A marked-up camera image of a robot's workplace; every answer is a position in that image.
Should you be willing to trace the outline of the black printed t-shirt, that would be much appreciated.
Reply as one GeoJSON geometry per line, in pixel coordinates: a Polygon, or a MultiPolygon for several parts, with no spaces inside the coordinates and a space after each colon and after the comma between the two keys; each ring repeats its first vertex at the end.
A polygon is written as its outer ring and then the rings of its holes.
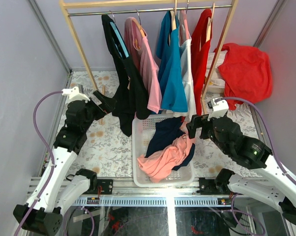
{"type": "Polygon", "coordinates": [[[119,118],[120,129],[127,137],[132,134],[132,121],[134,118],[146,119],[150,115],[148,109],[148,91],[144,86],[140,72],[136,68],[133,58],[123,58],[116,48],[119,46],[118,39],[111,27],[114,20],[108,15],[102,15],[102,26],[106,39],[107,48],[111,54],[118,75],[119,86],[114,95],[117,101],[112,115],[119,118]]]}

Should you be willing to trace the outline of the blue plastic hanger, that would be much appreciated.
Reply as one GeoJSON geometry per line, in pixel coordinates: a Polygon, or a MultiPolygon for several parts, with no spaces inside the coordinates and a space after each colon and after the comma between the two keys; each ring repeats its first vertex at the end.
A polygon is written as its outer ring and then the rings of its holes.
{"type": "Polygon", "coordinates": [[[116,20],[115,20],[115,16],[113,14],[112,11],[110,11],[111,15],[113,16],[113,19],[114,19],[114,23],[111,23],[111,27],[118,39],[118,42],[119,42],[119,46],[116,44],[116,48],[119,50],[119,51],[123,51],[123,55],[121,52],[119,52],[119,54],[121,55],[121,57],[123,58],[127,58],[129,57],[129,53],[128,53],[128,50],[127,50],[127,47],[125,45],[125,42],[122,38],[122,35],[120,33],[120,31],[118,30],[117,26],[116,26],[116,20]]]}

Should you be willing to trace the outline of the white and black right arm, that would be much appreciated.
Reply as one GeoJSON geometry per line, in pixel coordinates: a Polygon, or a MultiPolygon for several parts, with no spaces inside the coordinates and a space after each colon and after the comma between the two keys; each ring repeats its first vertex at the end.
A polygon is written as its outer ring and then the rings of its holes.
{"type": "Polygon", "coordinates": [[[238,165],[271,182],[271,186],[254,183],[223,168],[214,180],[218,193],[233,192],[251,197],[274,208],[296,225],[296,175],[277,163],[268,146],[256,138],[243,135],[240,126],[227,116],[210,118],[208,115],[194,115],[186,127],[190,138],[194,138],[200,128],[200,139],[210,139],[238,165]]]}

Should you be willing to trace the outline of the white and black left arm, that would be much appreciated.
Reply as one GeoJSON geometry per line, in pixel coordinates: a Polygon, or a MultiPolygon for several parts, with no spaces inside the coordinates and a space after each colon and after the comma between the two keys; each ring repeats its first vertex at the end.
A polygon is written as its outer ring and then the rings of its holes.
{"type": "Polygon", "coordinates": [[[73,203],[85,192],[93,194],[98,190],[97,174],[94,171],[80,169],[70,183],[60,187],[65,176],[87,140],[87,131],[95,120],[104,118],[116,106],[116,100],[94,91],[94,96],[101,102],[97,105],[86,96],[78,86],[56,91],[67,96],[64,126],[56,136],[53,146],[49,146],[40,133],[36,123],[36,106],[33,115],[34,128],[50,155],[48,166],[39,184],[24,205],[16,205],[13,215],[18,222],[15,235],[26,230],[44,236],[54,236],[59,231],[63,217],[73,203]]]}

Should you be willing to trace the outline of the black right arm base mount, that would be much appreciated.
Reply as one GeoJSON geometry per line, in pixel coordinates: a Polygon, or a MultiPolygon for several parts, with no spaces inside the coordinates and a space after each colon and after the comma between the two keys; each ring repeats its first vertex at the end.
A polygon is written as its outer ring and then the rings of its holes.
{"type": "Polygon", "coordinates": [[[217,179],[199,178],[199,190],[197,193],[201,195],[229,195],[231,191],[225,182],[217,179]]]}

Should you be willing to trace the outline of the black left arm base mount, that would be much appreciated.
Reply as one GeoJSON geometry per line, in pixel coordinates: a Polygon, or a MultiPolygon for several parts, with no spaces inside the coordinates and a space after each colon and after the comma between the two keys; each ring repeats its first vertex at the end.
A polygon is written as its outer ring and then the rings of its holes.
{"type": "Polygon", "coordinates": [[[112,179],[98,179],[95,192],[98,196],[102,195],[112,195],[113,193],[113,183],[112,179]]]}

